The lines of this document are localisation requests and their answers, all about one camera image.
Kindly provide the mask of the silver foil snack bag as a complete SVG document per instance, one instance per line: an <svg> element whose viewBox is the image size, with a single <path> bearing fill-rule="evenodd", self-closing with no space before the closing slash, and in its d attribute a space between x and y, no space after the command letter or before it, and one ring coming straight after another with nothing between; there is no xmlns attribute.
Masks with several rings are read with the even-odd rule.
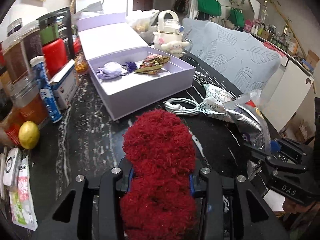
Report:
<svg viewBox="0 0 320 240"><path fill-rule="evenodd" d="M231 116L241 134L241 146L243 142L247 142L271 155L271 137L268 125L257 108L239 104L231 108L225 108L225 110ZM252 180L261 169L262 164L247 160L249 180Z"/></svg>

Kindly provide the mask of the blue tablet tube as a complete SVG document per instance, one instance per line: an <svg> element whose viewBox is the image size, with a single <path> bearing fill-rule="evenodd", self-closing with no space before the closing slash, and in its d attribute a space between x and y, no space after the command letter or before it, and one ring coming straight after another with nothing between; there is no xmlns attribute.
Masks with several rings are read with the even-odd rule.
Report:
<svg viewBox="0 0 320 240"><path fill-rule="evenodd" d="M30 60L30 66L40 91L40 97L48 111L49 117L52 123L57 123L62 119L62 114L49 84L44 56L41 55L32 58Z"/></svg>

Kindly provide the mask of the red gold candy packet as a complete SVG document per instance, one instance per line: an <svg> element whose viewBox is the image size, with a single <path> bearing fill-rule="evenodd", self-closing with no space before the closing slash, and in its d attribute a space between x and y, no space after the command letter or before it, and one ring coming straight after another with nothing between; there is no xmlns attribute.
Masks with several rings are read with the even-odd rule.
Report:
<svg viewBox="0 0 320 240"><path fill-rule="evenodd" d="M257 107L252 100L249 100L249 101L246 102L245 104L248 105L248 106L251 106L251 107L253 107L253 108L256 108L256 107Z"/></svg>

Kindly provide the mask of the white printed bread bag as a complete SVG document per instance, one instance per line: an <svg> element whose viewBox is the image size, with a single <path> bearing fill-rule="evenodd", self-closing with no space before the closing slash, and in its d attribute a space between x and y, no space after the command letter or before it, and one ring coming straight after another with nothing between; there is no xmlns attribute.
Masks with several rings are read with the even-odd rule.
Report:
<svg viewBox="0 0 320 240"><path fill-rule="evenodd" d="M223 106L224 103L233 100L232 94L215 85L204 85L204 88L206 96L198 105L198 111L217 120L234 122Z"/></svg>

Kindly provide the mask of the green tote bag lower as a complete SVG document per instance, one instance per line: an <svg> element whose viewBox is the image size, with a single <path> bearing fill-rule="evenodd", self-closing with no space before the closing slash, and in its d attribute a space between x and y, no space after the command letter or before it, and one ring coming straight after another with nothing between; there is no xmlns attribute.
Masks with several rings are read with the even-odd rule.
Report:
<svg viewBox="0 0 320 240"><path fill-rule="evenodd" d="M227 18L236 27L243 28L245 26L244 15L240 9L232 8Z"/></svg>

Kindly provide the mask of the yellow lemon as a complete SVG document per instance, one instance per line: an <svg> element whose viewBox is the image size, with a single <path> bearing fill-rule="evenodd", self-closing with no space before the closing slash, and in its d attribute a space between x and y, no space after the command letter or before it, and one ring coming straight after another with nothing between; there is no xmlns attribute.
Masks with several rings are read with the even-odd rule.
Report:
<svg viewBox="0 0 320 240"><path fill-rule="evenodd" d="M20 145L23 148L26 150L33 149L37 145L40 138L40 130L37 124L32 121L24 122L19 129L18 138Z"/></svg>

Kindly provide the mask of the pink green sachet packet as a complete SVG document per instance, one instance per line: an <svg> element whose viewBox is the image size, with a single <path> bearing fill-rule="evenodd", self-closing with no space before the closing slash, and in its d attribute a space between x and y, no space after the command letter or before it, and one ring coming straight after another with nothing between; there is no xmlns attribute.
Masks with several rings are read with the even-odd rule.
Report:
<svg viewBox="0 0 320 240"><path fill-rule="evenodd" d="M17 177L17 189L9 192L13 224L35 231L38 227L30 189L29 157L22 159Z"/></svg>

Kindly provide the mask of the clear jar brown label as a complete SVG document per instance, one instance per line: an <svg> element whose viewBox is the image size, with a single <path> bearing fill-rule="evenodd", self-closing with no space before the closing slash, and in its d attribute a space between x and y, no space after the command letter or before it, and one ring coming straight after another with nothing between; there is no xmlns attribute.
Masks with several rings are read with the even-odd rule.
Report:
<svg viewBox="0 0 320 240"><path fill-rule="evenodd" d="M43 55L39 22L31 22L7 37L2 52L10 77L7 89L13 97L33 79L30 60Z"/></svg>

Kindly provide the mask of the white mini fridge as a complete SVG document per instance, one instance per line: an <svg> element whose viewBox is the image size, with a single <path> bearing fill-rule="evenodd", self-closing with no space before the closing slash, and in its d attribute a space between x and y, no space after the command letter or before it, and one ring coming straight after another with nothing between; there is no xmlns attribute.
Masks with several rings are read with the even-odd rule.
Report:
<svg viewBox="0 0 320 240"><path fill-rule="evenodd" d="M75 12L89 7L88 11L104 11L104 14L124 13L126 16L133 11L133 0L75 0Z"/></svg>

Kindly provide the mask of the white round device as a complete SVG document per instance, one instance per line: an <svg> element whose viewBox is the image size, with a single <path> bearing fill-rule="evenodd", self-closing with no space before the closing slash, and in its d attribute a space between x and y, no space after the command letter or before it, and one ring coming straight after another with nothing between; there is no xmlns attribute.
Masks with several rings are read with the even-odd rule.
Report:
<svg viewBox="0 0 320 240"><path fill-rule="evenodd" d="M3 173L3 184L7 187L16 186L21 155L21 150L17 147L12 148L7 155Z"/></svg>

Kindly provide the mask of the red fuzzy scrunchie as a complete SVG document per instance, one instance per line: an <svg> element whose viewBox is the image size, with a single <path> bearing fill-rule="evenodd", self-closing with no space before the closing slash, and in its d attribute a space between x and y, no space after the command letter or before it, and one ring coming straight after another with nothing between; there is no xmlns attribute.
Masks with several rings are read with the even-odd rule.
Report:
<svg viewBox="0 0 320 240"><path fill-rule="evenodd" d="M130 190L120 200L125 233L129 239L184 239L196 223L189 129L178 116L156 109L139 116L123 137L133 168Z"/></svg>

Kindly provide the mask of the grey leaf pattern cushion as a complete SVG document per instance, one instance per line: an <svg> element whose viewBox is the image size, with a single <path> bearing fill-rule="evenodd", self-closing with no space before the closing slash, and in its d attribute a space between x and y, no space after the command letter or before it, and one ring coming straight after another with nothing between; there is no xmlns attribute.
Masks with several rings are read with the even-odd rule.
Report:
<svg viewBox="0 0 320 240"><path fill-rule="evenodd" d="M193 44L190 53L244 93L262 89L280 67L281 55L249 33L191 18L184 18L182 25Z"/></svg>

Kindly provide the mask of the red canister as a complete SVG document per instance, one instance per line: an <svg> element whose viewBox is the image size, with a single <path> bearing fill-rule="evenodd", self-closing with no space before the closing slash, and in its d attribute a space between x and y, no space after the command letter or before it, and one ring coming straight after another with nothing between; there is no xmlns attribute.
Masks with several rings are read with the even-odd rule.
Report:
<svg viewBox="0 0 320 240"><path fill-rule="evenodd" d="M67 63L65 44L58 38L42 47L49 75L53 77Z"/></svg>

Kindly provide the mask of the lavender gift box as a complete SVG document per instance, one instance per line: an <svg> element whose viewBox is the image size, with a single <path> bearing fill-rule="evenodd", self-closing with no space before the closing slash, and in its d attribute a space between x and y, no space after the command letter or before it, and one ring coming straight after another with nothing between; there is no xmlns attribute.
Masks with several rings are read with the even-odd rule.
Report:
<svg viewBox="0 0 320 240"><path fill-rule="evenodd" d="M193 83L195 67L174 56L157 74L139 74L148 56L165 52L148 46L125 22L124 13L98 14L76 26L92 82L112 120L181 92Z"/></svg>

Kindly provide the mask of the clear zip bag of snacks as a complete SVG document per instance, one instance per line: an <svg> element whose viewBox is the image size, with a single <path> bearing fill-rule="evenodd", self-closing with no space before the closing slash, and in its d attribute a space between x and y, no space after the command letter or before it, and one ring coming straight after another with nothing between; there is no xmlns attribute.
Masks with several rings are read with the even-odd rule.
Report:
<svg viewBox="0 0 320 240"><path fill-rule="evenodd" d="M235 100L223 103L223 106L225 108L231 108L232 106L235 106L235 105L245 104L249 100L252 100L257 107L260 106L261 105L261 90L254 89L252 91L249 91L248 93L244 93L244 94L240 95L238 98L236 98Z"/></svg>

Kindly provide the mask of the white blue medicine box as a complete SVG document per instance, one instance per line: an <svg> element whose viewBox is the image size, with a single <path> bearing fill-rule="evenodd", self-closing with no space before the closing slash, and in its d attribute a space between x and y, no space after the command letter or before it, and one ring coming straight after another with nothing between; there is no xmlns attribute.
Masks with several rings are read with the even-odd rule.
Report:
<svg viewBox="0 0 320 240"><path fill-rule="evenodd" d="M79 87L79 78L75 70L75 61L70 60L50 80L50 85L60 110L67 109Z"/></svg>

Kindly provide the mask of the plastic bag of snacks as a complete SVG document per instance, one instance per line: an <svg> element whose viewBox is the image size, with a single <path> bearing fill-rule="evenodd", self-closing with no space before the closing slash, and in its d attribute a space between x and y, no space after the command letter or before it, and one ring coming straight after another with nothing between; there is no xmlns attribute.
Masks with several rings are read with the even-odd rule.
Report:
<svg viewBox="0 0 320 240"><path fill-rule="evenodd" d="M154 32L157 30L157 18L160 11L136 10L126 16L126 23L129 24L139 36L147 43L153 43Z"/></svg>

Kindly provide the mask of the clear jar orange contents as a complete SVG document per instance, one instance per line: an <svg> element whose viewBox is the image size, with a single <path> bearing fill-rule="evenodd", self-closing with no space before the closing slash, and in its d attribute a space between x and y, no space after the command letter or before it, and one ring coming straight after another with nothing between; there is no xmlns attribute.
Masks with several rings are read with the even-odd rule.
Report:
<svg viewBox="0 0 320 240"><path fill-rule="evenodd" d="M1 89L1 130L9 138L9 144L19 146L22 124L32 121L39 126L48 118L48 112L35 80L25 78L10 83L7 90L8 93Z"/></svg>

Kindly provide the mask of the dark hanging handbag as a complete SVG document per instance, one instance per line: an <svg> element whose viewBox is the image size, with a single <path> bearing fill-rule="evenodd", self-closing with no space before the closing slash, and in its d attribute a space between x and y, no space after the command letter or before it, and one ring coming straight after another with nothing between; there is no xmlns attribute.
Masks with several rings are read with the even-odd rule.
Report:
<svg viewBox="0 0 320 240"><path fill-rule="evenodd" d="M175 0L173 10L178 14L186 15L189 9L189 0Z"/></svg>

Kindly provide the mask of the green tote bag large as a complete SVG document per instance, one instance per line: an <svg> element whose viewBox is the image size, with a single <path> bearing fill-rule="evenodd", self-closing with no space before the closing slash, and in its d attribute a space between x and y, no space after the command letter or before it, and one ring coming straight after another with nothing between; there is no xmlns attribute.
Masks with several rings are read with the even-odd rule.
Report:
<svg viewBox="0 0 320 240"><path fill-rule="evenodd" d="M198 11L210 16L221 16L221 4L217 0L197 0Z"/></svg>

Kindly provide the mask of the clear glass mug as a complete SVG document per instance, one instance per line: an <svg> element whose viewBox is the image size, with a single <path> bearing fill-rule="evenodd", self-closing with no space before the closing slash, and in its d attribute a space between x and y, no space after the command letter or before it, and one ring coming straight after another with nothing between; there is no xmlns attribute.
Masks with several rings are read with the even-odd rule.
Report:
<svg viewBox="0 0 320 240"><path fill-rule="evenodd" d="M182 54L185 55L187 53L189 53L193 48L193 43L191 40L189 40L188 38L185 38L183 41L183 51Z"/></svg>

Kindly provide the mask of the black standup pouch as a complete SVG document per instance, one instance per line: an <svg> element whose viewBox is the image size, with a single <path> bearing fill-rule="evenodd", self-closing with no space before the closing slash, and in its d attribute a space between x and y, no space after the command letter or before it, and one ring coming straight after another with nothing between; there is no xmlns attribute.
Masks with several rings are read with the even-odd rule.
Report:
<svg viewBox="0 0 320 240"><path fill-rule="evenodd" d="M65 7L49 12L38 18L40 27L40 38L43 46L61 39L65 45L67 59L75 58L72 37L71 11Z"/></svg>

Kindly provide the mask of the cream cartoon dog water bottle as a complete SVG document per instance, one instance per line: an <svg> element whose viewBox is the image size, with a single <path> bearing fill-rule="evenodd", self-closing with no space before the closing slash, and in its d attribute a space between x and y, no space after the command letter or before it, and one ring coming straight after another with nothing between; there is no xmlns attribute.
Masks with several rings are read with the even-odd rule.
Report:
<svg viewBox="0 0 320 240"><path fill-rule="evenodd" d="M156 49L174 57L183 56L184 27L174 11L164 10L159 13L157 30L153 34Z"/></svg>

